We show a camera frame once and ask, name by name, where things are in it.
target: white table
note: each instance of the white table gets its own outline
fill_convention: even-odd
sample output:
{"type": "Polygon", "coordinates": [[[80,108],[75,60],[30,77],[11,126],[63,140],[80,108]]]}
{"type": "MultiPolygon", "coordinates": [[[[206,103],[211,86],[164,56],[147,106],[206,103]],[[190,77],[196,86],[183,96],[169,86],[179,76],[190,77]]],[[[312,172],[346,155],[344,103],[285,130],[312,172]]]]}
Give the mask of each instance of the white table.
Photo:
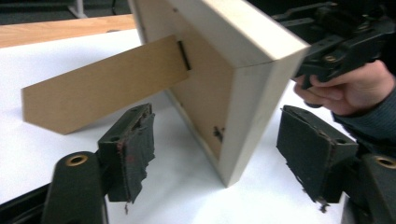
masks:
{"type": "MultiPolygon", "coordinates": [[[[130,30],[0,49],[0,203],[49,183],[54,164],[63,156],[96,151],[97,140],[127,109],[60,135],[23,122],[21,88],[139,44],[136,30],[130,30]]],[[[129,215],[125,203],[107,203],[110,223],[340,223],[343,203],[333,204],[326,214],[319,212],[320,204],[303,193],[278,152],[280,110],[241,180],[226,189],[166,94],[137,105],[143,102],[151,102],[157,115],[156,159],[129,215]]],[[[283,104],[304,107],[291,86],[279,108],[283,104]]],[[[332,120],[324,109],[315,113],[332,120]]]]}

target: brown cardboard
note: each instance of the brown cardboard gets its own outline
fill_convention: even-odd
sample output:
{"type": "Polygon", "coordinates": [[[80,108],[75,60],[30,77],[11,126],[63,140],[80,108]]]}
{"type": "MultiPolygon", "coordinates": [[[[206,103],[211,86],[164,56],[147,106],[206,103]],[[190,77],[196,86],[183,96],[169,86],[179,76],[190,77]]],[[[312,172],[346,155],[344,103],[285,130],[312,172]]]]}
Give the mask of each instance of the brown cardboard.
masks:
{"type": "Polygon", "coordinates": [[[185,78],[169,36],[22,89],[23,117],[67,134],[185,78]]]}

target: sleeve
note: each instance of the sleeve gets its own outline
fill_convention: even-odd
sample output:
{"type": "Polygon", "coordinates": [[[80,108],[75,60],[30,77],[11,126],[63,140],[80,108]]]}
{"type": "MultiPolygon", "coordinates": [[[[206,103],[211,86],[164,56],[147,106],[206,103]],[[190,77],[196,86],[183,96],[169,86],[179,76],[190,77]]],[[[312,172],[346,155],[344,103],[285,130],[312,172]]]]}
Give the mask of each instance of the sleeve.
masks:
{"type": "Polygon", "coordinates": [[[348,118],[332,114],[340,123],[374,153],[396,158],[396,89],[374,110],[360,117],[348,118]]]}

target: brass screw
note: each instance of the brass screw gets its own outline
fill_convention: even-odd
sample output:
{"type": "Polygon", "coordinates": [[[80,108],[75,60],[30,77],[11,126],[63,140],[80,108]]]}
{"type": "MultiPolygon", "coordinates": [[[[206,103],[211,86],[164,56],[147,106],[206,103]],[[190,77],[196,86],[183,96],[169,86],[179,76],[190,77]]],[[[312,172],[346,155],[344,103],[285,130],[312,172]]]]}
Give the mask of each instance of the brass screw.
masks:
{"type": "Polygon", "coordinates": [[[394,160],[390,160],[381,156],[376,156],[375,161],[384,167],[396,170],[396,161],[394,160]]]}
{"type": "Polygon", "coordinates": [[[326,60],[326,62],[333,63],[333,62],[335,62],[336,58],[332,55],[326,55],[324,57],[324,60],[326,60]]]}

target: finger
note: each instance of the finger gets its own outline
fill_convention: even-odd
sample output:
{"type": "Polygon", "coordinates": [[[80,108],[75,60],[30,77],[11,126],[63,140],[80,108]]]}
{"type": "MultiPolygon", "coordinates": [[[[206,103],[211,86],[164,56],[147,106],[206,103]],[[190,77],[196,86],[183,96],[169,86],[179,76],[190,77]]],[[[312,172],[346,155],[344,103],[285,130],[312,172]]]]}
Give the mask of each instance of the finger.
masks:
{"type": "Polygon", "coordinates": [[[311,92],[311,91],[303,90],[303,89],[301,88],[301,86],[298,85],[298,84],[296,84],[296,85],[294,86],[294,92],[295,92],[298,96],[300,96],[301,98],[303,98],[304,101],[306,101],[307,103],[312,104],[312,105],[326,105],[326,104],[328,104],[328,103],[330,102],[330,100],[329,100],[328,98],[315,95],[315,94],[314,94],[313,92],[311,92]]]}
{"type": "Polygon", "coordinates": [[[341,100],[343,98],[343,92],[339,89],[338,86],[336,87],[316,87],[313,86],[308,89],[310,92],[313,94],[323,97],[323,98],[328,98],[332,100],[341,100]]]}
{"type": "Polygon", "coordinates": [[[346,83],[358,83],[362,81],[364,83],[371,82],[371,80],[369,79],[374,77],[370,77],[370,76],[372,74],[378,73],[376,70],[378,69],[377,67],[379,66],[379,64],[380,64],[379,61],[375,61],[373,63],[367,63],[362,67],[344,73],[339,77],[332,78],[327,82],[320,82],[317,76],[311,76],[310,82],[312,83],[313,86],[318,86],[318,87],[330,87],[330,86],[337,86],[346,83]]]}

